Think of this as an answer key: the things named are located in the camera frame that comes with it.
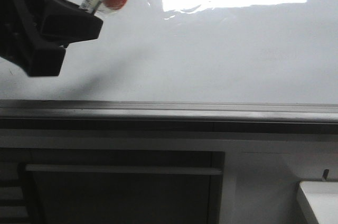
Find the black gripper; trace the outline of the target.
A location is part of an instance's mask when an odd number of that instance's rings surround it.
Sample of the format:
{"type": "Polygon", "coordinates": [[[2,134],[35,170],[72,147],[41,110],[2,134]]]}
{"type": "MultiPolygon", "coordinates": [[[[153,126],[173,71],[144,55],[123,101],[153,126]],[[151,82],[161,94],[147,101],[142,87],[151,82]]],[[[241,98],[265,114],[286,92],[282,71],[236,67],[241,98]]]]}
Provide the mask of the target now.
{"type": "Polygon", "coordinates": [[[29,77],[60,74],[65,48],[48,43],[75,43],[99,37],[103,20],[68,0],[39,0],[37,27],[25,0],[1,0],[1,57],[20,63],[29,77]]]}

